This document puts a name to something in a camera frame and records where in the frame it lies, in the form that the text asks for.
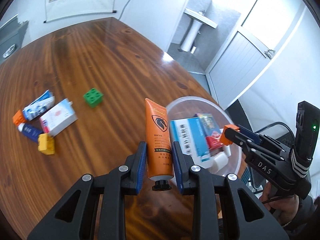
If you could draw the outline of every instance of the green toy brick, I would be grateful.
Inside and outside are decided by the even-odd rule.
[[[83,95],[83,98],[90,107],[94,108],[102,102],[102,96],[103,94],[100,91],[92,88],[89,90],[89,92]]]

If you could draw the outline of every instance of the blue and white tube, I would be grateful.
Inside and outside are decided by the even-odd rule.
[[[53,105],[54,96],[49,90],[47,90],[43,95],[33,101],[30,105],[26,106],[22,110],[22,113],[25,119],[31,121],[32,119],[36,118],[40,114],[53,107]]]
[[[21,123],[19,124],[18,126],[18,130],[19,132],[21,132],[23,135],[27,136],[29,139],[31,139],[32,141],[34,142],[38,142],[38,137],[39,137],[39,134],[42,134],[43,131],[38,129],[38,128],[35,128],[33,127],[32,125],[30,124],[27,124],[27,123]]]

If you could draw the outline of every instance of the wood grain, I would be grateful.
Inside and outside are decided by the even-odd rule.
[[[162,106],[183,96],[212,97],[174,60],[114,18],[50,33],[0,65],[0,209],[22,239],[85,173],[122,165],[145,140],[146,97]],[[104,94],[91,109],[82,96]],[[46,156],[20,134],[12,116],[45,90],[68,98],[78,120],[55,137]],[[39,126],[36,119],[31,122]],[[138,197],[126,197],[127,239],[190,239],[192,197],[176,187],[153,192],[145,178]]]

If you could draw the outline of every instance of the white box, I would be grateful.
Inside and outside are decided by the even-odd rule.
[[[66,98],[41,116],[40,123],[43,131],[54,137],[77,119],[71,103]]]

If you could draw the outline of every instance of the white door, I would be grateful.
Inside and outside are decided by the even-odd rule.
[[[302,0],[256,1],[208,71],[209,85],[213,85],[222,109],[237,100],[267,66],[297,24],[303,8]]]

